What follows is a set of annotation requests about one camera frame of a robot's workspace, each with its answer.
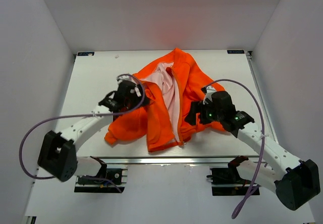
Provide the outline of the orange jacket with pink lining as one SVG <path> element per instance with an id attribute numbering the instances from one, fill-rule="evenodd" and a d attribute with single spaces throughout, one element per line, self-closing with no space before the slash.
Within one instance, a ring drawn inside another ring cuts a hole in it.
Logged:
<path id="1" fill-rule="evenodd" d="M 202 87 L 213 82 L 188 53 L 175 48 L 135 74 L 145 86 L 149 104 L 113 121 L 104 139 L 114 145 L 146 138 L 149 152 L 182 146 L 206 128 L 223 130 L 218 122 L 192 126 L 184 121 L 193 101 L 204 99 Z"/>

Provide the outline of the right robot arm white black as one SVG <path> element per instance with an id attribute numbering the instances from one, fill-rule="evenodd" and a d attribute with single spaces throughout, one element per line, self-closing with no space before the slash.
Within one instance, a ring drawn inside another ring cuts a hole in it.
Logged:
<path id="1" fill-rule="evenodd" d="M 249 114 L 235 109 L 228 92 L 216 91 L 211 86 L 202 88 L 202 92 L 204 99 L 191 103 L 185 121 L 192 126 L 218 122 L 225 131 L 257 152 L 269 168 L 259 168 L 256 184 L 275 193 L 290 210 L 297 210 L 320 193 L 319 171 L 315 162 L 301 160 L 272 138 L 266 137 Z"/>

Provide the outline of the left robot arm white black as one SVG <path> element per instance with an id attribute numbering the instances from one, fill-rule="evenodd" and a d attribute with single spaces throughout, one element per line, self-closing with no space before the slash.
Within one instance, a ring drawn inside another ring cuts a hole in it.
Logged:
<path id="1" fill-rule="evenodd" d="M 46 133 L 38 165 L 61 182 L 82 176 L 102 183 L 106 179 L 106 163 L 94 156 L 78 157 L 78 150 L 103 127 L 148 103 L 141 83 L 122 80 L 117 90 L 108 93 L 90 114 L 64 130 Z"/>

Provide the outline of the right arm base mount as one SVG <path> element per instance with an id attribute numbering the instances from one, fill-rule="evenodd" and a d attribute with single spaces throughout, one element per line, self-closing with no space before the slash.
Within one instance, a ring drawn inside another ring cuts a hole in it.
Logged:
<path id="1" fill-rule="evenodd" d="M 250 179 L 242 179 L 237 167 L 248 157 L 238 156 L 226 166 L 210 168 L 206 179 L 211 183 L 213 196 L 244 196 L 250 186 Z"/>

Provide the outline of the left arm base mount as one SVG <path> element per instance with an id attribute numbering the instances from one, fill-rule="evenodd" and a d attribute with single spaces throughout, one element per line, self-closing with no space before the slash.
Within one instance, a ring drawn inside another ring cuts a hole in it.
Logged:
<path id="1" fill-rule="evenodd" d="M 127 183 L 128 168 L 124 165 L 107 164 L 94 156 L 79 157 L 74 175 L 75 193 L 121 194 Z"/>

